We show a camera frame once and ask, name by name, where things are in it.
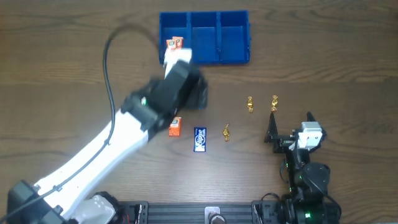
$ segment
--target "wooden table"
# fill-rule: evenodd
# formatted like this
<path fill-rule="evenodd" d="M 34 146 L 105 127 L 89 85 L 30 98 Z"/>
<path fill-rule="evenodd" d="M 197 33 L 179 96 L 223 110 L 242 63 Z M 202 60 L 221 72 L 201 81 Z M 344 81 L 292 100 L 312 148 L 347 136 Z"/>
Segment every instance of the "wooden table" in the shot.
<path fill-rule="evenodd" d="M 237 9 L 249 10 L 250 63 L 203 67 L 207 109 L 181 112 L 180 138 L 159 133 L 95 190 L 150 202 L 251 202 L 288 193 L 278 173 L 283 155 L 263 143 L 278 95 L 280 133 L 298 128 L 307 111 L 328 131 L 311 159 L 331 168 L 341 222 L 398 222 L 396 0 L 1 1 L 1 213 L 17 181 L 51 173 L 110 120 L 101 59 L 115 27 L 141 24 L 156 37 L 159 11 Z M 137 33 L 114 41 L 108 63 L 117 106 L 163 75 L 155 48 Z M 205 154 L 192 152 L 194 126 L 207 127 Z"/>

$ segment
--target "blue plastic bin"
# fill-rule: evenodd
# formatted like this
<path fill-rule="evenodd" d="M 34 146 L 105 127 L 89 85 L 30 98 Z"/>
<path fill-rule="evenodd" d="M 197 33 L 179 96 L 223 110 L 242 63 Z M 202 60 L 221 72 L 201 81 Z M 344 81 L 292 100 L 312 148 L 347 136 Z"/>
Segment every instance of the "blue plastic bin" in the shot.
<path fill-rule="evenodd" d="M 161 12 L 159 62 L 163 64 L 166 40 L 183 37 L 192 48 L 195 64 L 238 64 L 250 60 L 250 23 L 247 11 Z"/>

